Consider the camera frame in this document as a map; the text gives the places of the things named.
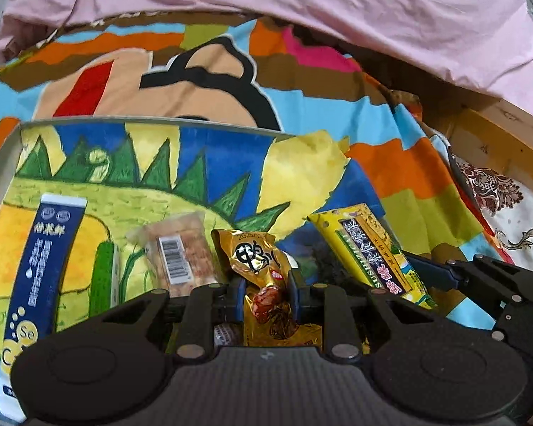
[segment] red stripe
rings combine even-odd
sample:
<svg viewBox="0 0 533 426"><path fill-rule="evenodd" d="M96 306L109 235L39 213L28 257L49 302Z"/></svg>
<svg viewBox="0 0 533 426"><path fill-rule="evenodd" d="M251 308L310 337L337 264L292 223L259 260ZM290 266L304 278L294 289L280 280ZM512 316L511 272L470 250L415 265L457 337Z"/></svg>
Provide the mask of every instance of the red stripe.
<svg viewBox="0 0 533 426"><path fill-rule="evenodd" d="M111 74L112 61L83 70L77 83L59 105L54 117L92 115L103 97L104 88Z"/></svg>

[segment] blue tube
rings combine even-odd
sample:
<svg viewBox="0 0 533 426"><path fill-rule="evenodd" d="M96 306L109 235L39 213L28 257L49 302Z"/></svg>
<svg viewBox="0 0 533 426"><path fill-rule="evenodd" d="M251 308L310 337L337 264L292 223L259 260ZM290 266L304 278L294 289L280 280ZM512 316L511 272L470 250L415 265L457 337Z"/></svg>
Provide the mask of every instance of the blue tube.
<svg viewBox="0 0 533 426"><path fill-rule="evenodd" d="M54 330L65 264L87 200L45 193L18 266L4 330L0 363L0 413L22 422L10 369L20 352Z"/></svg>

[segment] black cartoon hair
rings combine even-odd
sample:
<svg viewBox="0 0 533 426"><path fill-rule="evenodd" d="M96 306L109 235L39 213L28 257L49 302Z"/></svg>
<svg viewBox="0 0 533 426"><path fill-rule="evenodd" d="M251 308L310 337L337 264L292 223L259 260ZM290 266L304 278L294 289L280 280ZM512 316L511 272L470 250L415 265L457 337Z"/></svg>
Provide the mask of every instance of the black cartoon hair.
<svg viewBox="0 0 533 426"><path fill-rule="evenodd" d="M192 56L208 45L222 45L235 57L243 65L241 78L226 73L210 73L199 66L186 68ZM251 61L233 46L230 37L221 36L179 54L166 71L145 73L140 79L139 88L155 88L186 81L200 88L220 89L236 98L248 110L258 127L280 131L279 122L270 102L252 83L253 77L254 66Z"/></svg>

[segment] floral pattern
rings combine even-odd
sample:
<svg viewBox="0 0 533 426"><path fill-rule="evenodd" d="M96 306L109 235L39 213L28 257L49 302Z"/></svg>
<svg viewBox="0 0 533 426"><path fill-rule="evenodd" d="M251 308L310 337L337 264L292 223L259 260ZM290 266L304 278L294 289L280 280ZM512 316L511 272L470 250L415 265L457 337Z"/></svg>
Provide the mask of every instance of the floral pattern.
<svg viewBox="0 0 533 426"><path fill-rule="evenodd" d="M459 158L456 163L480 208L486 208L492 215L502 208L513 208L513 205L523 200L523 193L510 177L489 168L476 168Z"/></svg>

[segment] robotic arm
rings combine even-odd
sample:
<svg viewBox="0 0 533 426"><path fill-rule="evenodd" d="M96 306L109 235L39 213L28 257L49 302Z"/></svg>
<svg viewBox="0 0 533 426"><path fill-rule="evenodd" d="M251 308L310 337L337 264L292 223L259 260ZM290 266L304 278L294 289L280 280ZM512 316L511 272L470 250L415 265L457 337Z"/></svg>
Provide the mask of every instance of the robotic arm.
<svg viewBox="0 0 533 426"><path fill-rule="evenodd" d="M24 350L12 387L26 426L513 426L533 413L533 272L477 255L405 253L428 286L458 289L496 320L462 327L383 289L289 277L293 315L323 349L214 347L241 323L246 283L152 290ZM180 323L171 348L171 326ZM361 334L371 353L361 354Z"/></svg>

